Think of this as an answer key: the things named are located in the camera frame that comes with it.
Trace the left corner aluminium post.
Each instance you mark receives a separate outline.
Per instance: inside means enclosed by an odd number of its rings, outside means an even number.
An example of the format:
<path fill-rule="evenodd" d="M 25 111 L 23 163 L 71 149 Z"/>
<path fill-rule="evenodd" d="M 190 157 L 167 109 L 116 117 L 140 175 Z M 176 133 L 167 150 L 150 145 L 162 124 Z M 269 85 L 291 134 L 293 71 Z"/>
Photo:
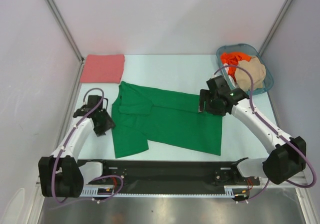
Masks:
<path fill-rule="evenodd" d="M 80 49 L 78 48 L 70 29 L 68 28 L 68 25 L 66 24 L 55 0 L 45 0 L 46 4 L 48 5 L 49 10 L 51 11 L 54 19 L 56 20 L 59 28 L 61 29 L 64 37 L 66 38 L 70 48 L 72 49 L 73 53 L 75 54 L 77 60 L 80 63 L 83 63 L 84 58 L 80 52 Z"/>

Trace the folded pink t shirt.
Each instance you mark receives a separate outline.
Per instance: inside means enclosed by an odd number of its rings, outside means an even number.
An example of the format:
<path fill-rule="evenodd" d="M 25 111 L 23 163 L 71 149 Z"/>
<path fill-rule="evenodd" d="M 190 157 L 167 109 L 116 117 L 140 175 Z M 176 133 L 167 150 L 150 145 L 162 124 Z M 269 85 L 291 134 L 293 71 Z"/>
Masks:
<path fill-rule="evenodd" d="M 119 84 L 124 72 L 125 56 L 88 55 L 85 60 L 80 83 Z"/>

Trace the green t shirt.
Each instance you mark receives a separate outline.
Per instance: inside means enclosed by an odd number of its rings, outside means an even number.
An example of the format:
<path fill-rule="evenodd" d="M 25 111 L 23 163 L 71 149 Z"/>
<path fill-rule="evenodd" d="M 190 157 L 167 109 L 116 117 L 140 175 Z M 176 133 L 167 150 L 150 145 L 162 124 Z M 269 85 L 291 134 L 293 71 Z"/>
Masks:
<path fill-rule="evenodd" d="M 121 82 L 111 109 L 115 157 L 147 151 L 149 141 L 221 155 L 223 119 L 198 104 L 198 95 Z"/>

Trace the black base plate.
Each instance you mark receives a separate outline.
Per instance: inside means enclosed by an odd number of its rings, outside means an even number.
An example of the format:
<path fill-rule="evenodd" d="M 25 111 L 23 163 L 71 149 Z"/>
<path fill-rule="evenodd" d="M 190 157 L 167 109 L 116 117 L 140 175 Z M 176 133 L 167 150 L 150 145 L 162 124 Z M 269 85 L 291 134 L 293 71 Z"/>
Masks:
<path fill-rule="evenodd" d="M 236 162 L 102 160 L 104 176 L 122 176 L 122 193 L 213 194 L 223 187 L 260 185 L 258 178 L 243 177 Z"/>

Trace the orange t shirt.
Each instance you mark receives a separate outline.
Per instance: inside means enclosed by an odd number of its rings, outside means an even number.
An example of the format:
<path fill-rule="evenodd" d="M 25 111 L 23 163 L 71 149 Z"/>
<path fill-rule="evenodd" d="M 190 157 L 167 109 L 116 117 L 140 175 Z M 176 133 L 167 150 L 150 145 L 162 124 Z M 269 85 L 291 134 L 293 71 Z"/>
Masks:
<path fill-rule="evenodd" d="M 226 53 L 224 52 L 220 56 L 220 60 L 222 61 L 222 64 L 228 63 L 228 64 L 237 64 L 240 61 L 250 61 L 251 57 L 245 53 L 242 52 L 231 52 L 231 53 Z"/>

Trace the right corner aluminium post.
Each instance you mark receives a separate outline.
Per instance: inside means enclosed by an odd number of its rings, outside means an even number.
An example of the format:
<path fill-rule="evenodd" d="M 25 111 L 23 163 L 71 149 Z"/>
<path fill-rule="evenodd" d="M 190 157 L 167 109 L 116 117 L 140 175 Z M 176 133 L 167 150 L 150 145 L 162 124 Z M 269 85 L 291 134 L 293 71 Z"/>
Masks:
<path fill-rule="evenodd" d="M 285 15 L 287 14 L 287 12 L 289 11 L 292 3 L 294 2 L 294 0 L 285 0 L 282 7 L 280 8 L 279 13 L 277 14 L 267 36 L 265 37 L 258 53 L 260 56 L 262 56 L 265 52 L 265 50 L 267 49 L 268 45 L 270 44 L 272 38 L 274 37 L 277 29 L 280 27 L 282 21 L 284 20 Z"/>

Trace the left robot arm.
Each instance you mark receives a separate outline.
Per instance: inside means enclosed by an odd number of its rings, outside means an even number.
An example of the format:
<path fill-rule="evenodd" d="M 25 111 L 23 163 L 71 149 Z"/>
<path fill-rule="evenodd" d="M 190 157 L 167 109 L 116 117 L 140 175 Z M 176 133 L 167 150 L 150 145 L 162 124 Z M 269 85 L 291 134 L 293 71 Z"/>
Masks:
<path fill-rule="evenodd" d="M 96 180 L 105 184 L 110 171 L 101 162 L 78 165 L 80 152 L 90 133 L 103 136 L 116 125 L 104 107 L 108 99 L 90 95 L 73 114 L 73 124 L 59 146 L 48 157 L 41 157 L 38 171 L 42 195 L 56 198 L 78 198 L 85 184 Z"/>

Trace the white garment in basket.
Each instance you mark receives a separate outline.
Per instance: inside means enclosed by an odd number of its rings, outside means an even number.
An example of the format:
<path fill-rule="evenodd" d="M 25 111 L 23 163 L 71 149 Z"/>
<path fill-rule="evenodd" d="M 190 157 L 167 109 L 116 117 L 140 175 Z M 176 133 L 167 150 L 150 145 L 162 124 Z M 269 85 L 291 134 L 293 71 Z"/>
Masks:
<path fill-rule="evenodd" d="M 228 77 L 232 83 L 232 85 L 234 87 L 238 87 L 237 85 L 237 81 L 236 81 L 236 78 L 235 78 L 235 72 L 236 72 L 236 67 L 237 67 L 237 64 L 228 64 L 228 63 L 224 63 L 223 66 L 227 66 L 227 68 L 225 68 L 227 74 L 228 74 Z"/>

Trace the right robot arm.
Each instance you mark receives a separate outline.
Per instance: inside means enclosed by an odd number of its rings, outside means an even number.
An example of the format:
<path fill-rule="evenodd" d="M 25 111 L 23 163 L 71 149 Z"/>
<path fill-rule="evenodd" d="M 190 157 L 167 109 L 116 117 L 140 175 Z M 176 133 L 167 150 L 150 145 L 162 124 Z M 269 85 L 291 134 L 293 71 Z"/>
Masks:
<path fill-rule="evenodd" d="M 301 155 L 306 154 L 306 142 L 301 137 L 293 138 L 281 130 L 254 106 L 249 95 L 242 89 L 231 90 L 223 76 L 208 80 L 208 89 L 202 89 L 199 97 L 199 112 L 215 116 L 231 114 L 240 120 L 262 143 L 267 158 L 243 158 L 231 171 L 230 178 L 242 185 L 249 177 L 268 178 L 281 184 L 306 168 Z"/>

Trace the corner aluminium post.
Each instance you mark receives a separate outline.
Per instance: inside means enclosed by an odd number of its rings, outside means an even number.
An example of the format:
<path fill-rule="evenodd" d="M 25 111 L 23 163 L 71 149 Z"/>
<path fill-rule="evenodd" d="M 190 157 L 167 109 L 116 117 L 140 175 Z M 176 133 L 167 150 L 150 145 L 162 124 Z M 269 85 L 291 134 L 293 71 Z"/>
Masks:
<path fill-rule="evenodd" d="M 277 14 L 267 36 L 265 37 L 258 53 L 260 56 L 262 56 L 265 52 L 265 50 L 267 49 L 268 45 L 270 44 L 272 38 L 274 37 L 277 29 L 280 27 L 282 21 L 284 20 L 285 15 L 287 14 L 287 12 L 289 11 L 292 3 L 294 2 L 294 0 L 285 0 L 282 7 L 280 8 L 279 13 Z"/>
<path fill-rule="evenodd" d="M 55 0 L 45 0 L 46 4 L 48 5 L 49 10 L 51 11 L 54 19 L 56 20 L 59 28 L 61 29 L 64 37 L 66 38 L 70 48 L 72 49 L 73 53 L 75 54 L 77 60 L 80 63 L 83 63 L 84 58 L 80 52 L 80 49 L 78 48 L 70 29 L 68 28 L 68 25 L 66 24 Z"/>

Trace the blue plastic basket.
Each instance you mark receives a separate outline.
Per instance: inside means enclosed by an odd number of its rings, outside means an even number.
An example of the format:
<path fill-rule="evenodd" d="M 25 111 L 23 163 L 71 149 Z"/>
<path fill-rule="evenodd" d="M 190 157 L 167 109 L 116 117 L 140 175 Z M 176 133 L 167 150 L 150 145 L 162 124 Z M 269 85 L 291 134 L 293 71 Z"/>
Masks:
<path fill-rule="evenodd" d="M 234 52 L 244 53 L 247 56 L 250 56 L 251 58 L 257 57 L 259 59 L 260 63 L 265 66 L 266 77 L 264 78 L 264 81 L 262 82 L 262 88 L 255 89 L 253 91 L 253 95 L 258 95 L 258 94 L 268 92 L 274 85 L 274 79 L 273 79 L 268 67 L 266 66 L 265 62 L 263 61 L 262 57 L 259 55 L 257 50 L 254 47 L 252 47 L 251 45 L 245 44 L 245 43 L 239 43 L 239 44 L 234 44 L 234 45 L 225 45 L 225 46 L 218 48 L 218 50 L 216 51 L 218 66 L 221 67 L 221 66 L 225 65 L 221 59 L 221 56 L 224 53 L 230 54 L 230 53 L 234 53 Z"/>

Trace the beige t shirt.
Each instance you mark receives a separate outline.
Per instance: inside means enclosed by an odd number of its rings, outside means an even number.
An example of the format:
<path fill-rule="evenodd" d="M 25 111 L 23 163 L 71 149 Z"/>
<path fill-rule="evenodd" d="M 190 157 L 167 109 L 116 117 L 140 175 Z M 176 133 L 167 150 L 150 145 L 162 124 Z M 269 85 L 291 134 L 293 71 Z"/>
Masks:
<path fill-rule="evenodd" d="M 252 57 L 250 61 L 239 61 L 238 67 L 245 69 L 251 75 L 254 90 L 263 88 L 263 81 L 266 77 L 266 68 L 260 62 L 258 57 Z M 242 69 L 237 68 L 234 76 L 239 88 L 241 88 L 243 91 L 250 90 L 251 79 Z"/>

